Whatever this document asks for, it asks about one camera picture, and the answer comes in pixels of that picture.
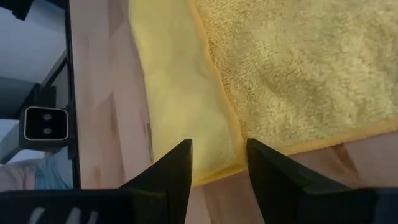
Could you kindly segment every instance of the white wall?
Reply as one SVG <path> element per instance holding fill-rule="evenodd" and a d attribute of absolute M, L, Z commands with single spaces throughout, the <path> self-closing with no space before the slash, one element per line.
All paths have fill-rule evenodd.
<path fill-rule="evenodd" d="M 13 118 L 24 103 L 34 84 L 0 77 L 0 118 Z"/>
<path fill-rule="evenodd" d="M 0 119 L 0 141 L 15 125 L 18 125 L 18 121 L 16 120 Z M 44 154 L 45 154 L 44 152 L 33 151 L 28 149 L 21 150 L 8 163 L 23 161 L 26 159 L 44 158 Z"/>
<path fill-rule="evenodd" d="M 36 0 L 20 21 L 0 8 L 0 77 L 41 83 L 65 46 L 63 10 Z"/>
<path fill-rule="evenodd" d="M 68 68 L 64 66 L 52 86 L 57 87 L 56 107 L 64 108 L 69 103 Z"/>

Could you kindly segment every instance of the wooden table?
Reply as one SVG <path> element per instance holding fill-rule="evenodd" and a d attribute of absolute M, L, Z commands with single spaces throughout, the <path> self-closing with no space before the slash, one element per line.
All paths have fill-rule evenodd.
<path fill-rule="evenodd" d="M 144 80 L 127 0 L 70 0 L 81 186 L 114 188 L 151 164 Z M 352 187 L 398 185 L 398 133 L 292 156 Z M 263 223 L 247 173 L 195 188 L 187 223 Z"/>

